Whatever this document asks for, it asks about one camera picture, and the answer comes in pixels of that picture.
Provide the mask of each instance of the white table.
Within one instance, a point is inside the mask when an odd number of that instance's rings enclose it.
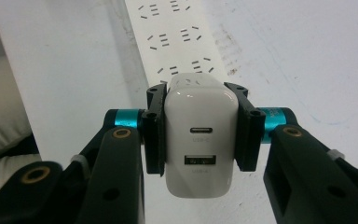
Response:
[[[109,108],[145,108],[145,75],[121,1],[0,0],[0,36],[44,160],[64,167]],[[358,167],[358,1],[203,1],[232,82]],[[230,192],[184,200],[145,176],[147,223],[274,223],[262,174],[235,167]]]

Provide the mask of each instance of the usb-c port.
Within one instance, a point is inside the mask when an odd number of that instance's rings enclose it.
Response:
[[[212,128],[191,128],[191,133],[212,133]]]

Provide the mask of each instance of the cyan band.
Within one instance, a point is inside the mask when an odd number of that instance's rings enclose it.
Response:
[[[116,113],[115,125],[138,128],[138,109],[119,109]]]
[[[259,108],[266,113],[266,122],[264,124],[264,137],[261,143],[271,143],[269,134],[281,124],[286,124],[286,116],[279,107]]]

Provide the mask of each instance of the white charger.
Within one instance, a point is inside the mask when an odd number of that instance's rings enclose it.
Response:
[[[209,74],[178,74],[165,100],[166,181],[181,198],[214,198],[231,185],[238,99]]]

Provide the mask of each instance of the white power strip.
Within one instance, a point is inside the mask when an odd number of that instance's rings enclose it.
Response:
[[[180,73],[207,73],[220,82],[227,72],[200,1],[126,0],[149,86]]]

